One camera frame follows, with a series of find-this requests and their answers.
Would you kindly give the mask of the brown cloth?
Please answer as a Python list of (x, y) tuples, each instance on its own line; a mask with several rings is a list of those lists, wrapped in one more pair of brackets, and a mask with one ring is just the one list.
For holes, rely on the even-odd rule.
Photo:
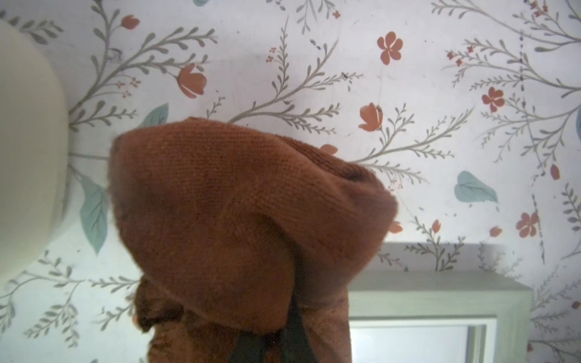
[(110, 151), (120, 239), (142, 270), (151, 362), (228, 362), (241, 332), (281, 362), (292, 297), (318, 362), (352, 359), (348, 284), (396, 198), (373, 172), (294, 139), (208, 119), (135, 129)]

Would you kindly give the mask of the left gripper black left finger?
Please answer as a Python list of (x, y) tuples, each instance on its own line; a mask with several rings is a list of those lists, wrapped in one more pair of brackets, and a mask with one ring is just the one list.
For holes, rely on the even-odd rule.
[(267, 352), (265, 335), (241, 332), (228, 360), (229, 363), (264, 363)]

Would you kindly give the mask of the green picture frame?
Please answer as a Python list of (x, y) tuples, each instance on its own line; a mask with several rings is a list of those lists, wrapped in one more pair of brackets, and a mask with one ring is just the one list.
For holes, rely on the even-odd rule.
[(494, 272), (363, 272), (352, 328), (465, 327), (467, 362), (525, 362), (531, 288)]

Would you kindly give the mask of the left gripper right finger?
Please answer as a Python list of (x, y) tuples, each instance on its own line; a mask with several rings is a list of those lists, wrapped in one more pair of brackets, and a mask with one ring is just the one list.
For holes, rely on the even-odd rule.
[(317, 363), (318, 359), (310, 345), (307, 330), (297, 299), (293, 296), (287, 314), (287, 325), (281, 333), (282, 363)]

